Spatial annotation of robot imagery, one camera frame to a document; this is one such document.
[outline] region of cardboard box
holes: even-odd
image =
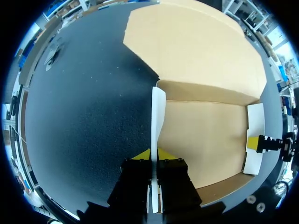
[[[69,6],[71,7],[71,9],[77,7],[78,5],[80,5],[80,2],[78,0],[73,0],[69,3]]]
[[[159,75],[157,87],[166,93],[165,115],[154,111],[163,108],[156,102],[163,94],[153,98],[152,122],[164,123],[152,123],[152,149],[158,139],[184,158],[202,204],[248,183],[247,106],[259,101],[266,76],[241,27],[203,3],[162,0],[131,12],[123,42]]]

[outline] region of cardboard flap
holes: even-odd
[[[202,3],[200,1],[195,0],[161,0],[162,4],[170,4],[175,6],[184,7],[190,10],[197,11],[199,13],[206,14],[208,16],[217,19],[219,22],[222,22],[223,25],[230,26],[233,30],[235,30],[239,35],[245,36],[240,25],[232,20],[230,17],[225,15],[223,12],[215,10],[213,7]]]
[[[207,85],[160,80],[157,86],[167,92],[167,100],[210,101],[243,106],[258,100],[240,92]]]
[[[265,117],[263,104],[254,104],[247,107],[248,124],[247,141],[249,137],[258,137],[265,135]],[[243,173],[258,175],[262,164],[263,154],[257,153],[256,150],[246,148],[246,161]]]
[[[195,188],[241,172],[246,147],[245,106],[166,101],[158,146],[188,164]]]
[[[266,84],[260,55],[230,23],[211,15],[216,9],[196,1],[197,10],[182,6],[189,2],[162,1],[132,11],[124,44],[161,80],[215,86],[259,99]]]
[[[157,182],[157,142],[163,126],[165,116],[166,94],[163,90],[153,87],[151,103],[151,195],[153,213],[159,209],[158,182]]]

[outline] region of white shelving unit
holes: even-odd
[[[58,6],[53,12],[51,12],[50,15],[46,16],[48,20],[50,20],[52,18],[52,16],[58,12],[63,6],[65,6],[66,4],[70,3],[72,0],[66,0],[64,3],[62,3],[60,6]]]
[[[66,0],[64,3],[62,3],[60,6],[58,6],[50,15],[48,15],[48,16],[44,15],[44,16],[46,17],[47,20],[50,20],[55,15],[55,13],[57,13],[60,9],[62,9],[66,4],[69,4],[71,1],[72,0]],[[82,4],[85,4],[85,6],[88,8],[88,6],[86,5],[87,2],[89,2],[89,0],[81,0],[80,5],[71,9],[69,12],[67,12],[65,15],[63,15],[62,18],[65,18],[67,15],[74,12],[78,8],[85,8],[85,7],[82,7]]]

